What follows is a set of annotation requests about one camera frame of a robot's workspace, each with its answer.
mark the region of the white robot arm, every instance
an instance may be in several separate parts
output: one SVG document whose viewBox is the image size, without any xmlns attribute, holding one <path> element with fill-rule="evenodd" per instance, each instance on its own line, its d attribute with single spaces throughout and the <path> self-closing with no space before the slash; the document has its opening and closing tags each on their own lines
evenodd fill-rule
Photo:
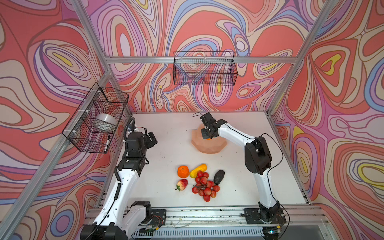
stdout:
<svg viewBox="0 0 384 240">
<path fill-rule="evenodd" d="M 273 196 L 271 175 L 268 174 L 272 157 L 265 139 L 243 133 L 223 119 L 216 121 L 210 113 L 203 114 L 200 119 L 205 126 L 201 129 L 203 139 L 220 136 L 244 148 L 245 165 L 253 173 L 259 191 L 260 220 L 265 223 L 274 220 L 281 208 Z"/>
<path fill-rule="evenodd" d="M 125 152 L 120 163 L 114 169 L 113 188 L 108 190 L 106 200 L 93 225 L 84 226 L 81 240 L 128 240 L 139 224 L 146 224 L 152 218 L 151 204 L 148 201 L 136 201 L 124 216 L 127 202 L 144 166 L 148 164 L 146 152 L 157 144 L 152 132 L 145 134 L 135 129 L 126 133 L 129 124 L 135 126 L 134 118 L 130 118 L 124 128 Z"/>
<path fill-rule="evenodd" d="M 256 139 L 253 136 L 237 130 L 228 123 L 224 123 L 218 128 L 218 135 L 228 139 L 240 147 L 244 147 L 247 143 L 251 143 Z M 262 175 L 259 173 L 253 174 L 256 180 L 257 189 L 259 191 L 260 203 L 266 208 L 273 207 L 276 204 L 276 200 L 273 197 L 274 192 L 272 188 L 271 175 L 268 174 L 269 170 L 270 168 L 267 168 Z"/>
</svg>

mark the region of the colorful wall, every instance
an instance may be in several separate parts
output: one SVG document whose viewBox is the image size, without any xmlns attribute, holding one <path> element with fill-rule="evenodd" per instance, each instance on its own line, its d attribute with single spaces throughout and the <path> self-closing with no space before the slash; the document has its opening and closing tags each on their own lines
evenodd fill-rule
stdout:
<svg viewBox="0 0 384 240">
<path fill-rule="evenodd" d="M 70 2 L 0 1 L 0 221 L 104 73 Z M 116 144 L 70 145 L 13 239 L 74 239 Z"/>
<path fill-rule="evenodd" d="M 236 56 L 296 56 L 322 0 L 88 1 L 108 56 L 173 56 L 233 50 Z M 174 86 L 173 64 L 114 64 L 133 111 L 264 111 L 289 65 L 238 64 L 233 86 Z"/>
<path fill-rule="evenodd" d="M 384 239 L 383 40 L 383 1 L 339 1 L 273 114 L 340 239 Z"/>
</svg>

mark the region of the wire mesh basket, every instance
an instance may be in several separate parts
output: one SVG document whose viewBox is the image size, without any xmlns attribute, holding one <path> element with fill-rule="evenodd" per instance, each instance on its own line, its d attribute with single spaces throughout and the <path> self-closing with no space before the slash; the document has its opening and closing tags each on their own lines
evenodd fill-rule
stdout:
<svg viewBox="0 0 384 240">
<path fill-rule="evenodd" d="M 81 152 L 106 153 L 128 98 L 116 88 L 98 87 L 69 135 L 63 134 Z"/>
<path fill-rule="evenodd" d="M 237 67 L 233 51 L 175 51 L 175 85 L 234 86 Z"/>
</svg>

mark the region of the artificial orange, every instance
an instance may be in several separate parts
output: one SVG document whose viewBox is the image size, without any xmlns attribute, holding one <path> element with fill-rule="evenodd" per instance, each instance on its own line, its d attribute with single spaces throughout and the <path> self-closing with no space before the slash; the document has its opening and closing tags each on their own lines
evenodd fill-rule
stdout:
<svg viewBox="0 0 384 240">
<path fill-rule="evenodd" d="M 181 178 L 187 178 L 189 176 L 189 169 L 187 166 L 180 166 L 177 169 L 177 175 Z"/>
</svg>

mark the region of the avocado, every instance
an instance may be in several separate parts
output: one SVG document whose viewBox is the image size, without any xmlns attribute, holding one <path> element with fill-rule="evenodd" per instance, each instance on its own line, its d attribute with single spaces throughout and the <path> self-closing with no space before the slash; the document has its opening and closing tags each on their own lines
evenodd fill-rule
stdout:
<svg viewBox="0 0 384 240">
<path fill-rule="evenodd" d="M 215 177 L 214 177 L 214 183 L 216 185 L 219 185 L 221 180 L 223 180 L 224 175 L 225 175 L 225 172 L 223 170 L 217 171 L 217 173 L 215 174 Z"/>
</svg>

